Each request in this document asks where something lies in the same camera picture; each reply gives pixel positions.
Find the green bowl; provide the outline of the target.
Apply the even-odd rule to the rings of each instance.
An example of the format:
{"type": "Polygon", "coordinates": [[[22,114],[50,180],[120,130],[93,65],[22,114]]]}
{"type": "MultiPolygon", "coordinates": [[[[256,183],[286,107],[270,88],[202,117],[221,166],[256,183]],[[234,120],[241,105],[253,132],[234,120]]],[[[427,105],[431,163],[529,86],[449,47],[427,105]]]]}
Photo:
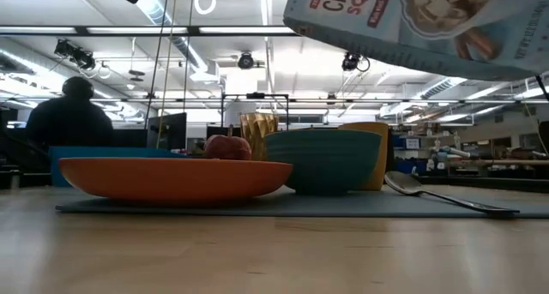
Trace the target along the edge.
{"type": "Polygon", "coordinates": [[[382,136],[370,131],[296,129],[265,137],[267,160],[293,166],[285,185],[300,195],[359,190],[377,165],[382,136]]]}

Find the golden faceted bottle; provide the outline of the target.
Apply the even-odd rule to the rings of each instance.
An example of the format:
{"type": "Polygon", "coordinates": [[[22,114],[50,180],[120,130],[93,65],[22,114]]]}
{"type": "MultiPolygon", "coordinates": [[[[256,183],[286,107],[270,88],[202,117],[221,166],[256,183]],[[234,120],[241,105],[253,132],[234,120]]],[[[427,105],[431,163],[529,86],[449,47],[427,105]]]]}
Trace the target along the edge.
{"type": "Polygon", "coordinates": [[[240,116],[241,135],[250,144],[252,160],[267,160],[265,137],[278,131],[278,123],[273,114],[254,112],[240,116]]]}

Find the black computer monitor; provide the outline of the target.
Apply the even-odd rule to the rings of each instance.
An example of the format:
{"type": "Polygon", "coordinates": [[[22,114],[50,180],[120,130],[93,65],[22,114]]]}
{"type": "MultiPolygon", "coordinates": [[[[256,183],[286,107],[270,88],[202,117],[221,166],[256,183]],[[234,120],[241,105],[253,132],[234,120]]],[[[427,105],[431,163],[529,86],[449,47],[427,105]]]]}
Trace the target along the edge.
{"type": "Polygon", "coordinates": [[[185,113],[148,119],[147,147],[164,150],[185,149],[187,115],[185,113]]]}

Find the blue plastic tray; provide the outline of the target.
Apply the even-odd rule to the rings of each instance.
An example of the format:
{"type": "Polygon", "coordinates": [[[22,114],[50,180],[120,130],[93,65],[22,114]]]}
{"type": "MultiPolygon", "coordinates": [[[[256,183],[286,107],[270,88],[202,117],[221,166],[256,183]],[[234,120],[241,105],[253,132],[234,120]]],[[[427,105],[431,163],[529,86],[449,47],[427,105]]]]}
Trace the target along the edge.
{"type": "Polygon", "coordinates": [[[50,147],[51,185],[68,188],[70,184],[63,177],[59,160],[65,158],[185,158],[180,153],[147,147],[50,147]]]}

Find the silver metal spoon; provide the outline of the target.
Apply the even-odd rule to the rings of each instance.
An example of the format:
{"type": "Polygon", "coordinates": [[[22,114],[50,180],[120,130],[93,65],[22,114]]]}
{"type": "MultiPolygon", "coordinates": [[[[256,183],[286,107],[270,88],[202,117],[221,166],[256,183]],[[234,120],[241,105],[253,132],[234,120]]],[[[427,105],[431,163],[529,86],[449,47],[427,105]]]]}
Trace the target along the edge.
{"type": "Polygon", "coordinates": [[[420,197],[422,195],[430,195],[438,199],[451,202],[457,206],[474,210],[476,212],[487,213],[487,214],[514,214],[514,213],[520,212],[517,209],[495,207],[495,206],[486,205],[478,202],[461,200],[449,195],[441,195],[438,193],[425,190],[423,185],[419,181],[417,181],[415,178],[399,171],[388,171],[387,173],[384,174],[384,181],[392,189],[394,189],[395,191],[403,195],[416,196],[416,197],[420,197]]]}

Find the light blue cereal box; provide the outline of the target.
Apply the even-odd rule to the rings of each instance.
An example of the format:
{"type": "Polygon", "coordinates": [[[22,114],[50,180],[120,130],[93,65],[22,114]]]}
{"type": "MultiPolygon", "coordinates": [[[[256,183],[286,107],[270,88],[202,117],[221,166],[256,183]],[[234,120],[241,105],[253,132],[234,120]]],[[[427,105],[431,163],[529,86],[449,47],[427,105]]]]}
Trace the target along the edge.
{"type": "Polygon", "coordinates": [[[481,81],[549,71],[549,0],[287,0],[302,36],[383,63],[481,81]]]}

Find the yellow cup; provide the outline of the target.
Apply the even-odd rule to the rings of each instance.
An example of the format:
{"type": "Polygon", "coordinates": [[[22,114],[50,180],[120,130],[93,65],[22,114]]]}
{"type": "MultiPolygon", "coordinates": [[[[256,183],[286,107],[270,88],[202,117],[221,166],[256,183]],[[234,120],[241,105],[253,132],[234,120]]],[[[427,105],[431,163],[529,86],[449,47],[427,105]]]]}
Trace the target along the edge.
{"type": "Polygon", "coordinates": [[[361,188],[363,191],[379,191],[383,187],[384,173],[388,165],[389,125],[378,122],[344,123],[338,129],[368,131],[381,136],[376,166],[369,180],[361,188]]]}

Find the person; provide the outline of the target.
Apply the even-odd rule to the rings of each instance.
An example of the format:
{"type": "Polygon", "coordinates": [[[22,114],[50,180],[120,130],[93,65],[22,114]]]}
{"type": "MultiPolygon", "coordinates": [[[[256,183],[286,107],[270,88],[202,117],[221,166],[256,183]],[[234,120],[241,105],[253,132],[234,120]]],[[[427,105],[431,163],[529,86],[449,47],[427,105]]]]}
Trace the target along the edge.
{"type": "Polygon", "coordinates": [[[92,83],[80,76],[63,83],[63,95],[39,103],[27,120],[27,139],[46,151],[49,147],[109,147],[114,129],[111,119],[91,102],[92,83]]]}

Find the blue placemat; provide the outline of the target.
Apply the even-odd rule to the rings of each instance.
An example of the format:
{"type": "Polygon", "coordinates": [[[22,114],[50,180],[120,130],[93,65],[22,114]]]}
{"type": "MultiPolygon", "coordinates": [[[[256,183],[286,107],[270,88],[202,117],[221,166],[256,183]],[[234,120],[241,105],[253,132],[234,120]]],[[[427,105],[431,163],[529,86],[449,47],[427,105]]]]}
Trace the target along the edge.
{"type": "Polygon", "coordinates": [[[432,218],[491,219],[487,213],[458,207],[436,198],[416,198],[395,191],[355,193],[344,197],[296,195],[281,189],[227,207],[169,207],[114,201],[106,198],[57,205],[60,213],[181,214],[239,217],[296,218],[432,218]]]}

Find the black ceiling spotlight cluster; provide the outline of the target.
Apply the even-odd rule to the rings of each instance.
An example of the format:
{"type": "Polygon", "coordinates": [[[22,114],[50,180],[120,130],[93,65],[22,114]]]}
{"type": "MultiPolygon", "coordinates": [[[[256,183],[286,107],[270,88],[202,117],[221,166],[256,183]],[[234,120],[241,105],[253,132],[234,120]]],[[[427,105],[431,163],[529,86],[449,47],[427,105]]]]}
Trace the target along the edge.
{"type": "Polygon", "coordinates": [[[79,69],[92,70],[96,62],[91,51],[85,51],[83,48],[71,44],[67,39],[57,41],[54,53],[74,63],[79,69]]]}

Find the red apple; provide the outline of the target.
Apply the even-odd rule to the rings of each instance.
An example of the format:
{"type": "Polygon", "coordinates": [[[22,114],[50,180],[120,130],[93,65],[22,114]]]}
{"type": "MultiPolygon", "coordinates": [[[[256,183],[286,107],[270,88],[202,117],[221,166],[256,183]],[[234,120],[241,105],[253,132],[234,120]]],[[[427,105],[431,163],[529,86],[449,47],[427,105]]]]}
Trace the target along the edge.
{"type": "Polygon", "coordinates": [[[225,135],[212,135],[204,145],[203,155],[208,159],[251,160],[251,147],[242,137],[233,135],[231,124],[225,135]]]}

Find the orange plate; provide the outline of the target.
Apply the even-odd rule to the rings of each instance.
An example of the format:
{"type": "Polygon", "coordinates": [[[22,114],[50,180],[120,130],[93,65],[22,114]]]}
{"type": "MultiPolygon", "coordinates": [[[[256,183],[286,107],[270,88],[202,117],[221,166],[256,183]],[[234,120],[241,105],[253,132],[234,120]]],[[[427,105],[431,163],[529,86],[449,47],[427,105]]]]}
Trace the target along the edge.
{"type": "Polygon", "coordinates": [[[90,195],[191,206],[272,193],[293,170],[279,162],[175,158],[65,158],[59,168],[90,195]]]}

